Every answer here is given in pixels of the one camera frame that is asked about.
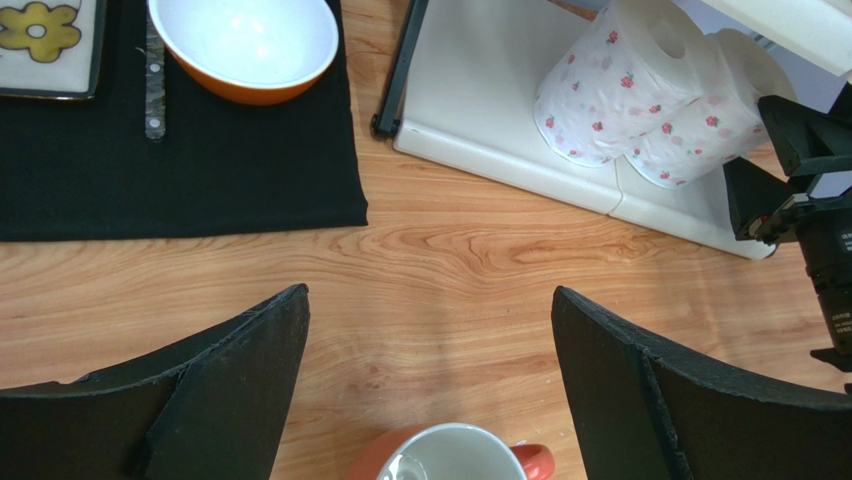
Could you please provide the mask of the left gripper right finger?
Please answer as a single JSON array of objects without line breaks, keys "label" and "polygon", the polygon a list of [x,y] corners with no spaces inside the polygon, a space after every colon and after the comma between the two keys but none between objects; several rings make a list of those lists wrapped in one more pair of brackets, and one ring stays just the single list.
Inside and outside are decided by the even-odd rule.
[{"label": "left gripper right finger", "polygon": [[591,479],[847,479],[851,398],[719,361],[558,287],[555,349]]}]

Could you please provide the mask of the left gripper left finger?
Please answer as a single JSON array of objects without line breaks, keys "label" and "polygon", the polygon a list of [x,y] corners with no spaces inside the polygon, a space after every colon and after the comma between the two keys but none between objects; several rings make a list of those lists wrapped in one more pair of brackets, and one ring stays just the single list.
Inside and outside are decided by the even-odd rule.
[{"label": "left gripper left finger", "polygon": [[1,393],[5,479],[267,479],[308,337],[308,288],[67,384]]}]

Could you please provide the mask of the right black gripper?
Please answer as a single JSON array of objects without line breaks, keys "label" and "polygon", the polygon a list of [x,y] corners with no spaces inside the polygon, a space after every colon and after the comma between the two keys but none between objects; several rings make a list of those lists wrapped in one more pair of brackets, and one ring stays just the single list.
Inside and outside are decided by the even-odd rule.
[{"label": "right black gripper", "polygon": [[[808,177],[851,169],[851,85],[822,113],[778,95],[758,109],[784,174]],[[851,196],[814,199],[749,160],[723,166],[737,240],[799,245],[832,346],[810,355],[851,371]]]}]

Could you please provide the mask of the white paper roll back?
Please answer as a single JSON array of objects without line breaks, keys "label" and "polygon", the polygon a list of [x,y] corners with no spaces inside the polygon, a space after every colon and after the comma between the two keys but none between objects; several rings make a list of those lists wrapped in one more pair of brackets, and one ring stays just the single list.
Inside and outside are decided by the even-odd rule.
[{"label": "white paper roll back", "polygon": [[548,147],[602,167],[707,93],[717,65],[701,29],[671,1],[612,1],[537,88]]}]

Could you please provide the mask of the white paper roll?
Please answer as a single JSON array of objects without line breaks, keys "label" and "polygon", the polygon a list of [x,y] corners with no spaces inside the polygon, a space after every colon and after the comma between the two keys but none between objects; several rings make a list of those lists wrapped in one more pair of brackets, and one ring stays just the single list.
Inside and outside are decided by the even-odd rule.
[{"label": "white paper roll", "polygon": [[797,100],[783,68],[752,37],[726,28],[707,38],[718,58],[712,88],[626,155],[642,177],[663,188],[679,189],[768,142],[760,98]]},{"label": "white paper roll", "polygon": [[548,147],[602,167],[707,93],[717,65],[701,29],[671,1],[612,1],[537,88]]}]

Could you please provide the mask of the white paper roll front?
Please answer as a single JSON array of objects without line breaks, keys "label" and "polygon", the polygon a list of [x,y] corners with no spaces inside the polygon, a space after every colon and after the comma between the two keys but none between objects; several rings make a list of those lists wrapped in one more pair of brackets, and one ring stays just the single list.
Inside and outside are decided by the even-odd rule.
[{"label": "white paper roll front", "polygon": [[707,38],[718,58],[712,88],[626,155],[642,177],[663,188],[679,189],[768,142],[760,98],[797,100],[783,68],[752,37],[726,28]]}]

